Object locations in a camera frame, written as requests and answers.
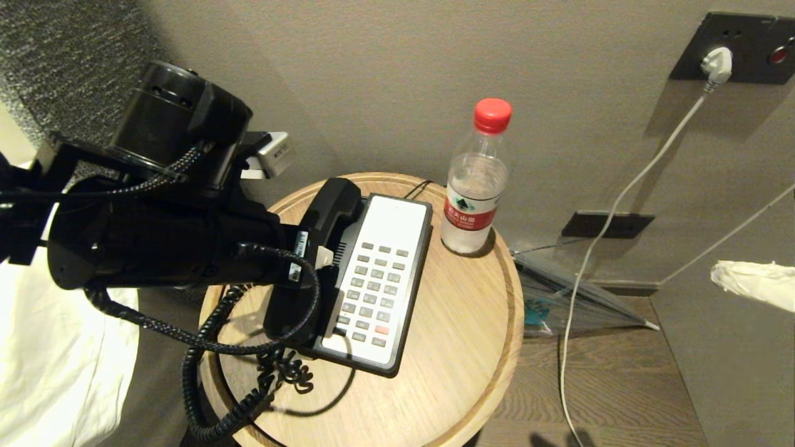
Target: bottle label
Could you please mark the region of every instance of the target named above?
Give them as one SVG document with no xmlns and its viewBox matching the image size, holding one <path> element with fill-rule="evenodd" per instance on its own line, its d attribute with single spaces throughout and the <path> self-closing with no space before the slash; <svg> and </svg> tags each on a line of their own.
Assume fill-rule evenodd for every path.
<svg viewBox="0 0 795 447">
<path fill-rule="evenodd" d="M 485 200 L 463 196 L 448 185 L 444 216 L 455 227 L 467 231 L 478 231 L 491 225 L 497 212 L 497 202 L 502 194 Z"/>
</svg>

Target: barcode label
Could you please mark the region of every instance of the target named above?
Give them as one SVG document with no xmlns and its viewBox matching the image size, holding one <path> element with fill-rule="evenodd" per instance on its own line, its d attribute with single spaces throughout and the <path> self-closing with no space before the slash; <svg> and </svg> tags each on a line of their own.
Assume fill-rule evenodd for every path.
<svg viewBox="0 0 795 447">
<path fill-rule="evenodd" d="M 293 249 L 293 253 L 304 257 L 304 252 L 306 252 L 306 241 L 309 239 L 309 233 L 306 231 L 299 231 L 298 236 L 296 237 L 296 247 Z M 298 266 L 296 263 L 290 264 L 290 273 L 287 275 L 287 279 L 292 282 L 298 282 L 298 279 L 301 277 L 301 267 Z"/>
</svg>

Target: wall socket panel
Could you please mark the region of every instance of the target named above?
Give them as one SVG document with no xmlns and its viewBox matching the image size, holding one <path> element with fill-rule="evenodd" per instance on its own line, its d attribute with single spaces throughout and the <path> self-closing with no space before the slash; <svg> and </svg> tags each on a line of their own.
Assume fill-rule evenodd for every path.
<svg viewBox="0 0 795 447">
<path fill-rule="evenodd" d="M 786 84 L 795 73 L 795 18 L 707 13 L 670 79 L 706 80 L 701 60 L 722 46 L 733 56 L 729 82 Z M 787 54 L 775 63 L 771 55 L 780 49 Z"/>
<path fill-rule="evenodd" d="M 573 238 L 595 238 L 607 222 L 606 212 L 578 211 L 560 232 L 561 236 Z M 650 214 L 616 213 L 610 227 L 604 233 L 606 239 L 635 239 L 654 220 Z"/>
</svg>

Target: transparent umbrella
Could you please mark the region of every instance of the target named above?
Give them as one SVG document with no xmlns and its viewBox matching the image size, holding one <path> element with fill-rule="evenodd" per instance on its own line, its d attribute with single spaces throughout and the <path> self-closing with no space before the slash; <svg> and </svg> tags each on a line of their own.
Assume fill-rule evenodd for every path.
<svg viewBox="0 0 795 447">
<path fill-rule="evenodd" d="M 574 273 L 533 253 L 514 254 L 514 262 L 525 296 L 525 336 L 563 332 L 572 298 Z M 622 326 L 660 330 L 614 294 L 581 281 L 574 303 L 572 331 Z"/>
</svg>

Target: red bottle cap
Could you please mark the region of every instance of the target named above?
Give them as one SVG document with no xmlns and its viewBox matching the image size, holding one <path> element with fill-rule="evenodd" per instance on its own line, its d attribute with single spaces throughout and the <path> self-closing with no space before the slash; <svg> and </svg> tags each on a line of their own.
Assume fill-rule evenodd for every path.
<svg viewBox="0 0 795 447">
<path fill-rule="evenodd" d="M 482 99 L 475 106 L 475 128 L 484 134 L 501 134 L 508 127 L 512 112 L 504 99 Z"/>
</svg>

